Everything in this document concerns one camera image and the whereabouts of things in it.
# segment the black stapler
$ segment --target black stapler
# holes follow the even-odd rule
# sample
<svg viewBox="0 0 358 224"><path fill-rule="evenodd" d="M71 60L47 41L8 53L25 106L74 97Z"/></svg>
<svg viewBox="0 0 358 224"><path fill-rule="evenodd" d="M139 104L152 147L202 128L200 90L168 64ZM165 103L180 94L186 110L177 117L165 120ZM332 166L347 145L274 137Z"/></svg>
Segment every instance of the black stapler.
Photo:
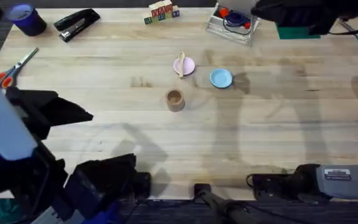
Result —
<svg viewBox="0 0 358 224"><path fill-rule="evenodd" d="M59 37L64 42L69 42L73 37L85 30L100 19L98 13L93 9L84 9L64 17L54 23L57 30L62 31Z"/></svg>

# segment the small blue dish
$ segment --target small blue dish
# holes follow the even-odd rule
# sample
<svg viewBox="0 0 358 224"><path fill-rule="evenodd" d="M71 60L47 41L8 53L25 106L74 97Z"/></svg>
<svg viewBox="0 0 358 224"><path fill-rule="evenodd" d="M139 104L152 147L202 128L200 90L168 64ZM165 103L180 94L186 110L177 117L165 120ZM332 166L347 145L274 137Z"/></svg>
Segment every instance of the small blue dish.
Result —
<svg viewBox="0 0 358 224"><path fill-rule="evenodd" d="M233 82L233 76L226 69L217 68L209 75L209 81L216 88L227 88Z"/></svg>

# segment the wooden cup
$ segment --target wooden cup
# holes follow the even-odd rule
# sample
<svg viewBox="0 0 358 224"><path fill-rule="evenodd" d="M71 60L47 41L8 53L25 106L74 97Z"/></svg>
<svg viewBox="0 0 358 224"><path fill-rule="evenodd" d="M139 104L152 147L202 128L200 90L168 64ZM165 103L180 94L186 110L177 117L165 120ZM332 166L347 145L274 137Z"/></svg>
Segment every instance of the wooden cup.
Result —
<svg viewBox="0 0 358 224"><path fill-rule="evenodd" d="M181 111L185 107L183 92L179 89L171 89L165 94L168 109L172 112Z"/></svg>

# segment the pink plate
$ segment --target pink plate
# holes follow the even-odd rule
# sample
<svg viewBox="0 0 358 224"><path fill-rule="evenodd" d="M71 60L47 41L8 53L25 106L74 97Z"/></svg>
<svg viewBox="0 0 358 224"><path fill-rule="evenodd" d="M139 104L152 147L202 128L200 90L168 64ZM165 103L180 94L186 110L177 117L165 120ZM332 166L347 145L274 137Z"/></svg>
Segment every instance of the pink plate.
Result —
<svg viewBox="0 0 358 224"><path fill-rule="evenodd" d="M183 75L190 75L192 72L194 72L195 68L196 64L194 63L193 59L185 57L185 60L183 61ZM177 72L177 74L179 74L179 58L174 61L173 69L175 72Z"/></svg>

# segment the floor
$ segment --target floor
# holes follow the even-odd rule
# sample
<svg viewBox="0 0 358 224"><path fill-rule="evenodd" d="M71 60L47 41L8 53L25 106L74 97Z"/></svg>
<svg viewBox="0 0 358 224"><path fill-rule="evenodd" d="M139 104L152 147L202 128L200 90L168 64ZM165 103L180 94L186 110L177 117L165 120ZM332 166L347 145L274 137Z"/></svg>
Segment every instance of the floor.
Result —
<svg viewBox="0 0 358 224"><path fill-rule="evenodd" d="M0 6L6 10L14 4L20 3L18 0L0 0ZM37 8L56 8L56 7L147 7L155 0L26 0ZM216 0L174 0L180 7L213 7ZM0 48L12 27L12 24L3 19L0 22ZM156 206L139 206L126 224L130 223L212 223L213 216L209 208L204 205L187 205L184 207L171 207L176 202L156 202ZM282 215L291 216L310 223L358 223L358 202L340 202L329 205L307 205L300 203L260 203L253 202L261 208L271 210ZM123 215L131 212L131 206L127 206ZM259 220L267 220L269 223L294 223L272 217L265 213L250 210Z"/></svg>

